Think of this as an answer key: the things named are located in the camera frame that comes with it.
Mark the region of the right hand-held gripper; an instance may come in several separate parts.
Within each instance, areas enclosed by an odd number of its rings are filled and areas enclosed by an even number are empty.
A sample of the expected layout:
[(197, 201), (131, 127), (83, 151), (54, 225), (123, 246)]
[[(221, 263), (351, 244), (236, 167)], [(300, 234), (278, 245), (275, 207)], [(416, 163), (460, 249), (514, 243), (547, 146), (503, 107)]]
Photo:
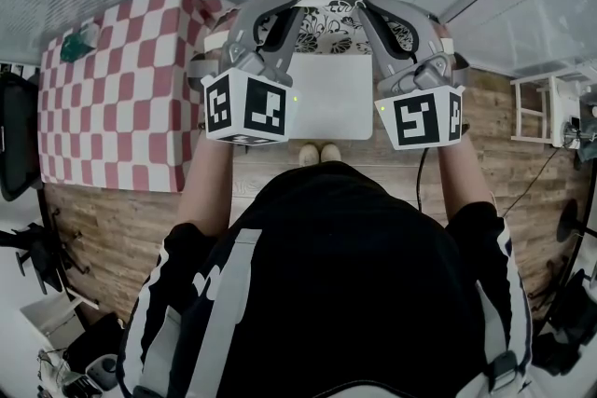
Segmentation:
[[(468, 63), (453, 40), (439, 38), (437, 19), (398, 0), (363, 0), (358, 15), (384, 79), (375, 107), (395, 150), (458, 144), (463, 136), (463, 81)], [(410, 33), (411, 47), (398, 42), (392, 24)], [(419, 60), (423, 46), (425, 56)], [(406, 61), (396, 66), (399, 61)]]

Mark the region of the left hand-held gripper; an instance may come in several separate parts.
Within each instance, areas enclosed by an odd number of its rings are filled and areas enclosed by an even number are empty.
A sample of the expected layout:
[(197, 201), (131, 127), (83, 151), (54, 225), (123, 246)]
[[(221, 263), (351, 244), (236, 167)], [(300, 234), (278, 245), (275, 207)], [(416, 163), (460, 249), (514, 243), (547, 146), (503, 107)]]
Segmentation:
[[(285, 143), (299, 106), (299, 91), (287, 73), (304, 19), (299, 0), (251, 0), (239, 7), (232, 41), (220, 32), (205, 38), (216, 59), (188, 65), (189, 86), (200, 92), (205, 136), (236, 145)], [(268, 34), (268, 51), (257, 49), (258, 26), (276, 15)]]

